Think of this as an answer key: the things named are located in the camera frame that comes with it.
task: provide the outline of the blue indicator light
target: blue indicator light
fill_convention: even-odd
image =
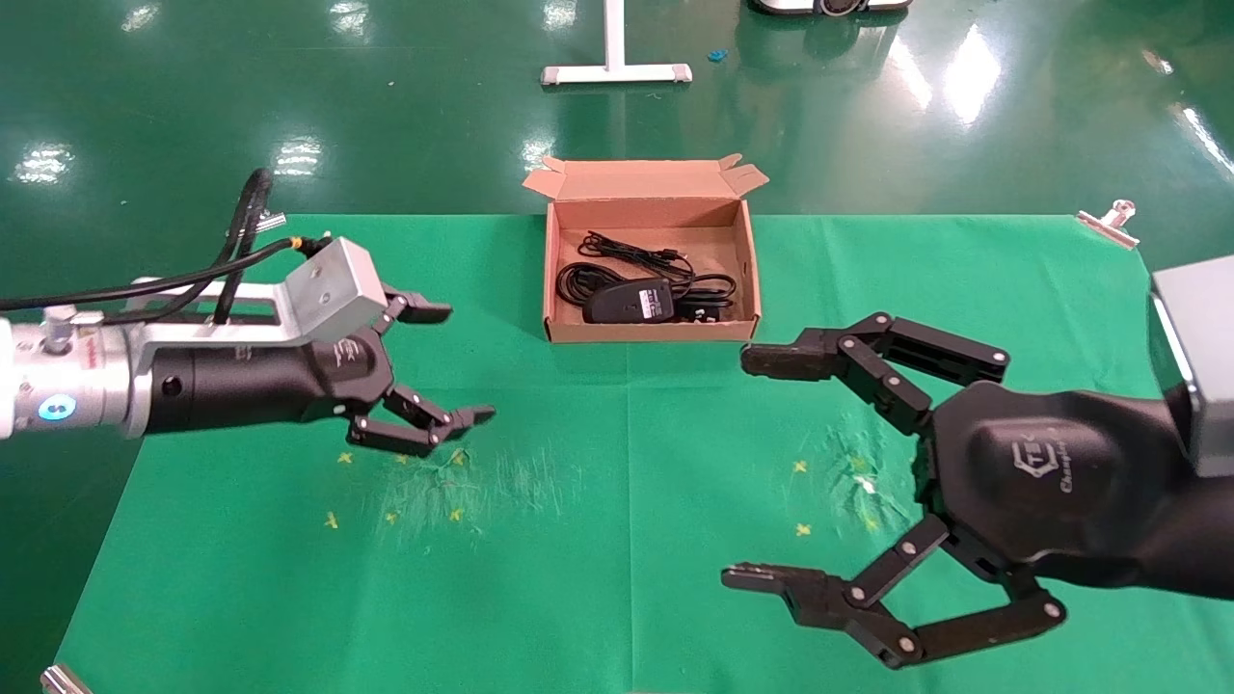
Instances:
[[[60,421],[73,416],[77,411],[77,400],[68,395],[52,395],[38,406],[38,416],[47,421]]]

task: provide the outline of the black power adapter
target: black power adapter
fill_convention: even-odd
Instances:
[[[655,324],[671,320],[675,315],[673,286],[660,277],[602,286],[582,304],[582,320],[586,322]]]

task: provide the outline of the green epoxy floor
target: green epoxy floor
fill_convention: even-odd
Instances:
[[[600,6],[10,2],[0,293],[197,267],[255,165],[281,172],[289,212],[536,212],[520,183],[543,154],[743,152],[771,178],[764,214],[1129,198],[1150,267],[1234,252],[1222,0],[917,0],[880,22],[629,0],[629,59],[695,82],[542,88],[547,64],[602,58]],[[135,451],[101,432],[0,447],[0,690],[53,656]]]

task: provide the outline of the cardboard box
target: cardboard box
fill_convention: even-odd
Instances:
[[[668,342],[750,340],[763,315],[750,214],[743,195],[768,182],[740,154],[691,162],[563,162],[545,157],[523,185],[548,196],[544,245],[544,332],[550,342]],[[600,325],[557,295],[557,275],[579,261],[634,279],[650,273],[610,258],[582,258],[589,231],[659,251],[687,256],[698,274],[737,280],[734,305],[719,322]]]

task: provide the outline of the green tablecloth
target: green tablecloth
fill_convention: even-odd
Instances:
[[[1234,688],[1214,601],[1050,583],[1055,632],[892,673],[723,589],[735,561],[851,575],[919,517],[912,442],[839,384],[743,375],[733,343],[548,345],[542,224],[295,217],[453,303],[389,335],[396,374],[499,416],[427,462],[334,421],[149,440],[60,658],[96,694]],[[754,226],[760,340],[886,310],[1007,348],[1011,388],[1155,391],[1146,272],[1069,217]],[[938,556],[887,603],[918,624],[1001,600]]]

